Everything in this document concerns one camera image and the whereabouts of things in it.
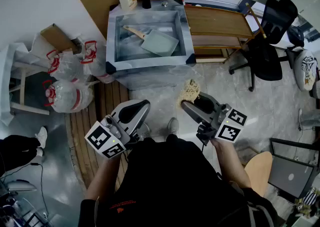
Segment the wooden shelf trolley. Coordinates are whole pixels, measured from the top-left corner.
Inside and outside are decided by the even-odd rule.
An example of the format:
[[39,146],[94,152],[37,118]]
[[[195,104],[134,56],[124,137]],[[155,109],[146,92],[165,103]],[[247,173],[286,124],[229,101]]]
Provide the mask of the wooden shelf trolley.
[[225,63],[261,35],[267,37],[250,5],[245,14],[212,7],[185,5],[196,63]]

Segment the person's left grey shoe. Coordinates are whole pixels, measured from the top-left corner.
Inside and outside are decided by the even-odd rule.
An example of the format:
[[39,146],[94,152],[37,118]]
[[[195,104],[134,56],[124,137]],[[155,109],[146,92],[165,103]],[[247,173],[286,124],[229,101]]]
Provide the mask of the person's left grey shoe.
[[146,138],[150,138],[151,132],[149,126],[145,122],[143,122],[140,128],[137,130],[137,134],[139,135],[141,141]]

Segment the person's right forearm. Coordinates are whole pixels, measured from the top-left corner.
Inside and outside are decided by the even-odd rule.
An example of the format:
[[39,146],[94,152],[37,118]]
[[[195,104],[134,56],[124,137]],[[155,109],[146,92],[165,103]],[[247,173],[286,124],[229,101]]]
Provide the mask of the person's right forearm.
[[228,182],[236,183],[240,188],[251,188],[251,182],[245,171],[234,144],[229,141],[211,139],[215,147],[222,177]]

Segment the silver metal object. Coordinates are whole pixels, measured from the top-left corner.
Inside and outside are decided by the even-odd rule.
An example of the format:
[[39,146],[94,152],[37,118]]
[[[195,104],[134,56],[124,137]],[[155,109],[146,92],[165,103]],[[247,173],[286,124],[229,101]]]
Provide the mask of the silver metal object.
[[37,190],[35,185],[22,179],[9,181],[6,186],[10,192],[28,192]]

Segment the round wooden stool seat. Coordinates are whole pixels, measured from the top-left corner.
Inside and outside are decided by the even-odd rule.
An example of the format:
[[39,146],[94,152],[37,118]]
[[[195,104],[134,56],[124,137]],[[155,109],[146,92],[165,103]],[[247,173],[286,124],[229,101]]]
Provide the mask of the round wooden stool seat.
[[264,151],[251,158],[244,167],[249,177],[251,188],[261,197],[264,197],[268,188],[272,162],[272,154],[269,151]]

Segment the grey laptop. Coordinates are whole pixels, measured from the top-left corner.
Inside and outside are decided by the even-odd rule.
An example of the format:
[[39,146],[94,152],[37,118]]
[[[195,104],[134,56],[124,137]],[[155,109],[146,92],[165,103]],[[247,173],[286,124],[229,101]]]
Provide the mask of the grey laptop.
[[294,198],[300,198],[316,168],[296,160],[274,156],[268,183]]

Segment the wooden slatted floor board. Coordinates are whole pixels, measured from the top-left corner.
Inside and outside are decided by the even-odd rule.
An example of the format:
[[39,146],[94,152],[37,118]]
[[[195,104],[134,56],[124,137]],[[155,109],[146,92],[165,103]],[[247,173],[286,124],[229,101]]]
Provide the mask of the wooden slatted floor board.
[[101,121],[116,106],[129,100],[129,90],[118,81],[108,84],[97,83],[92,90],[93,100],[88,107],[64,115],[71,161],[84,192],[104,159],[88,144],[85,135],[96,121]]

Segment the black frame stand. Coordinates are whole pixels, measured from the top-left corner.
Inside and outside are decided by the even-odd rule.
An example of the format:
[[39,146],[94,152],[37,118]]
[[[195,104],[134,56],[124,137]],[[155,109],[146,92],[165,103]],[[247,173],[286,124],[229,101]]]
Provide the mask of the black frame stand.
[[273,138],[273,137],[271,137],[269,139],[269,141],[271,142],[271,147],[272,147],[273,152],[274,152],[274,143],[286,145],[286,146],[292,146],[292,147],[296,147],[296,148],[318,151],[319,156],[318,156],[316,167],[317,167],[317,170],[320,171],[320,142],[315,142],[313,144],[309,144],[309,143],[295,142],[295,141],[284,140],[284,139]]

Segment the stainless steel sink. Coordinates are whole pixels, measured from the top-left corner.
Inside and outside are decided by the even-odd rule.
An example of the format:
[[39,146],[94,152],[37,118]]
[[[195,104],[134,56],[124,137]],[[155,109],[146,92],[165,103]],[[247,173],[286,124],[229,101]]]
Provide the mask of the stainless steel sink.
[[[163,1],[168,3],[167,7],[161,5]],[[105,54],[108,73],[196,62],[185,6],[180,0],[152,0],[150,4],[150,9],[138,4],[129,12],[120,6],[109,12]],[[171,56],[162,57],[141,48],[144,41],[123,26],[144,34],[157,30],[178,39],[179,43]]]

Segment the brown cardboard box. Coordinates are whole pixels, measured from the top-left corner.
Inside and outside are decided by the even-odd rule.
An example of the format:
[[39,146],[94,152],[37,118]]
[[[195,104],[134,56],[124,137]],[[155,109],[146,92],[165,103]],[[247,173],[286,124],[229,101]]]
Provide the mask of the brown cardboard box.
[[60,52],[72,50],[74,54],[78,54],[81,51],[81,48],[54,23],[43,29],[40,35]]

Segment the black bag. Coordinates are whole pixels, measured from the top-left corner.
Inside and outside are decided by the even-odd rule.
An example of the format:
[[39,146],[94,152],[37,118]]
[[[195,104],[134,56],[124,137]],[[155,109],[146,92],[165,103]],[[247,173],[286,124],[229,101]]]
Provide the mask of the black bag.
[[304,34],[299,26],[291,25],[287,30],[289,41],[296,47],[304,47]]

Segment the white wooden stool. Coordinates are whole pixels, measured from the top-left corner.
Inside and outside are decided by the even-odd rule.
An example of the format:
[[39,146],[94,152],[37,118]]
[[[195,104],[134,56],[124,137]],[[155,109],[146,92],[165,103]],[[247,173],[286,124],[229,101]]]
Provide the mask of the white wooden stool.
[[17,85],[9,90],[9,92],[19,91],[19,103],[10,102],[10,107],[16,110],[48,116],[50,114],[49,110],[25,105],[26,77],[32,76],[40,72],[47,73],[48,68],[34,65],[34,64],[18,62],[18,61],[14,62],[12,66],[20,70],[21,79],[20,79],[20,85]]

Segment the person's grey shoe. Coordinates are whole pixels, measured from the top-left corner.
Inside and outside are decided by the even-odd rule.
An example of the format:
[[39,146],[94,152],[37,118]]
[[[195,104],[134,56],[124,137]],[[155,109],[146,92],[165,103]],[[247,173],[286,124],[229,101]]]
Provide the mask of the person's grey shoe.
[[149,126],[145,122],[143,122],[140,128],[137,130],[137,134],[139,135],[141,141],[146,138],[150,138],[151,132]]
[[179,131],[179,121],[177,118],[172,117],[167,125],[168,135],[177,135]]

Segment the tan fibre clump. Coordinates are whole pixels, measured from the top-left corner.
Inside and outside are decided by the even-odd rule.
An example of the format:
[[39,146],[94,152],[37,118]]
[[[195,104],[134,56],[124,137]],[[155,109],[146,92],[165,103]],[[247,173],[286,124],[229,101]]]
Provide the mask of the tan fibre clump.
[[181,108],[181,104],[183,101],[187,101],[189,103],[194,103],[195,100],[199,97],[200,94],[200,85],[194,80],[194,79],[189,79],[187,80],[181,92],[179,93],[177,100],[176,100],[176,105],[178,108]]

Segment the white printed cushion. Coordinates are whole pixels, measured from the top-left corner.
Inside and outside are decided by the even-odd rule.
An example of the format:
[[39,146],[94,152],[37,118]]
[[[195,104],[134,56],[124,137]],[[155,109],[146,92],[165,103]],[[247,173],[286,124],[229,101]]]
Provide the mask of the white printed cushion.
[[293,72],[298,88],[311,91],[317,77],[317,58],[309,50],[302,50],[294,60]]

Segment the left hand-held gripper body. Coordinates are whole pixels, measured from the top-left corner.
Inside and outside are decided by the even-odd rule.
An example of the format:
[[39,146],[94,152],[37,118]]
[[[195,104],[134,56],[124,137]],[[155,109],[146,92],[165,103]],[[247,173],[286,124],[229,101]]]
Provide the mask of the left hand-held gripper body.
[[106,159],[114,158],[140,140],[138,130],[150,108],[151,103],[147,99],[122,102],[102,121],[96,121],[84,138],[99,155]]

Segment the person's right grey shoe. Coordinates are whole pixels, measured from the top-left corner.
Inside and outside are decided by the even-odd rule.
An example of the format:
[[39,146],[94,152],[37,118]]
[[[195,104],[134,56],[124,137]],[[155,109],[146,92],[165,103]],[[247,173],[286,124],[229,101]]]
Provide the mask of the person's right grey shoe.
[[179,121],[177,118],[172,117],[167,125],[168,135],[177,135],[179,131]]

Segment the black office chair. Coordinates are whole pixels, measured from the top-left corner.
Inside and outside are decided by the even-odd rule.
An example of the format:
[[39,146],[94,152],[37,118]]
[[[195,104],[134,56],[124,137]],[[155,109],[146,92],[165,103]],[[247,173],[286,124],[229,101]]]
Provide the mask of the black office chair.
[[279,81],[283,78],[282,58],[274,47],[298,16],[298,9],[291,0],[267,0],[259,29],[247,50],[240,49],[247,63],[229,69],[229,74],[245,67],[250,68],[250,92],[255,89],[255,77],[264,81]]

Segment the person's black shirt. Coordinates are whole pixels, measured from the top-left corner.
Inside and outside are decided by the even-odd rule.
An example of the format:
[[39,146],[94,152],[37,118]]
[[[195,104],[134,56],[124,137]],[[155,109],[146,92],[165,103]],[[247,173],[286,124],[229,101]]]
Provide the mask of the person's black shirt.
[[272,203],[217,174],[193,142],[140,141],[109,201],[84,199],[78,227],[279,227]]

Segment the person's left forearm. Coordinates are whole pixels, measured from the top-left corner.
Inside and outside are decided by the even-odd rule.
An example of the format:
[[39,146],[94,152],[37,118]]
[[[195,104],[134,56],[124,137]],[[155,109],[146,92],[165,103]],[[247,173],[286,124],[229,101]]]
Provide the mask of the person's left forearm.
[[100,199],[109,201],[115,193],[116,179],[119,172],[121,156],[104,159],[85,193],[86,200]]

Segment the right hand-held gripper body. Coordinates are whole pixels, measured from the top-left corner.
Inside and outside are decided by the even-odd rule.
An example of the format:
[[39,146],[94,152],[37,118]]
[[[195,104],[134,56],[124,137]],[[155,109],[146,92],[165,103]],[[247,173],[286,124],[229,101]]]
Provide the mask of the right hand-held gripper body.
[[183,100],[180,105],[199,124],[196,137],[205,146],[211,139],[235,143],[248,119],[247,115],[229,104],[220,104],[203,92],[193,102]]

